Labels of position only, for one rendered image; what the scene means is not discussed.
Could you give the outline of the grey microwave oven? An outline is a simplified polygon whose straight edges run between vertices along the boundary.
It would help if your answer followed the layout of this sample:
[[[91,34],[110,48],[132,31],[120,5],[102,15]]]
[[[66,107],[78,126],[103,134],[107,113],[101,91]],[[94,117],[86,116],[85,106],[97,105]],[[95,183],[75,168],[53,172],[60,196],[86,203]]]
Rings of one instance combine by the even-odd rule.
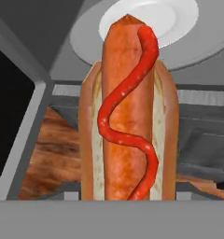
[[[224,30],[224,0],[197,0],[204,28],[195,26],[191,33],[164,53],[194,39],[208,30]],[[91,66],[80,60],[69,43],[69,32],[76,20],[88,10],[117,0],[0,0],[0,18],[22,44],[49,72],[52,79],[78,82]],[[209,58],[172,72],[176,85],[188,91],[199,91],[199,105],[224,105],[224,48]]]

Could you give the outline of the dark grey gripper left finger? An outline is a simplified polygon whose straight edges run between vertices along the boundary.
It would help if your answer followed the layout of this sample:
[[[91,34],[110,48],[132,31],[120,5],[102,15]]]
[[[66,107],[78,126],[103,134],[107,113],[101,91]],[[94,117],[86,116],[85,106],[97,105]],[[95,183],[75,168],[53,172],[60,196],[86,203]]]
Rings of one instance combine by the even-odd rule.
[[[46,200],[80,201],[81,186],[79,182],[63,182],[52,194],[45,197]]]

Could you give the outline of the white plate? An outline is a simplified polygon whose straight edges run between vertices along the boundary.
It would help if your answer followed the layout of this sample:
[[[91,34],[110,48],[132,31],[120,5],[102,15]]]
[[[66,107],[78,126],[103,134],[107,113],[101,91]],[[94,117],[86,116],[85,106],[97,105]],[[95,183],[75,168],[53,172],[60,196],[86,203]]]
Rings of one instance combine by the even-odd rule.
[[[159,48],[184,37],[199,18],[196,0],[118,0],[100,19],[99,35],[105,39],[112,23],[130,14],[150,26]]]

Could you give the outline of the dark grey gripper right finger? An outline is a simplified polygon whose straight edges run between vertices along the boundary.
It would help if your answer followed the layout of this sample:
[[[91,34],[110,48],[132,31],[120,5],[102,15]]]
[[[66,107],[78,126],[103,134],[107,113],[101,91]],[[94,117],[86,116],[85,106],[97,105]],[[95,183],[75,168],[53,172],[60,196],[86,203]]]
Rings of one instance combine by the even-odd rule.
[[[177,200],[224,200],[224,182],[183,181],[175,189]]]

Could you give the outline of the hot dog with ketchup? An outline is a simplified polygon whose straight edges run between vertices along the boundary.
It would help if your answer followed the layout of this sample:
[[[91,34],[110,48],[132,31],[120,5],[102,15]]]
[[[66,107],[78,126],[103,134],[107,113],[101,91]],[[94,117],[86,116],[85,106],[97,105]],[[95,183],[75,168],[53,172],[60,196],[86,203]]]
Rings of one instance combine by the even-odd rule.
[[[85,200],[173,200],[179,128],[176,87],[152,29],[113,23],[82,83],[78,132]]]

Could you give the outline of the grey round microwave turntable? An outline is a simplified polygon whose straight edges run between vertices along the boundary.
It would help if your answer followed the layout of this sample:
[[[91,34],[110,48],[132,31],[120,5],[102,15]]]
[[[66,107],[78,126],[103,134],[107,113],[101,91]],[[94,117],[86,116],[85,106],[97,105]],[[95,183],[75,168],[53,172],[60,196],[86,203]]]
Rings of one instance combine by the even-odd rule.
[[[104,39],[100,19],[118,0],[103,0],[87,10],[74,24],[70,43],[76,55],[92,64],[102,57]],[[196,64],[224,49],[224,0],[196,0],[199,18],[195,26],[175,43],[160,49],[160,59],[170,70]]]

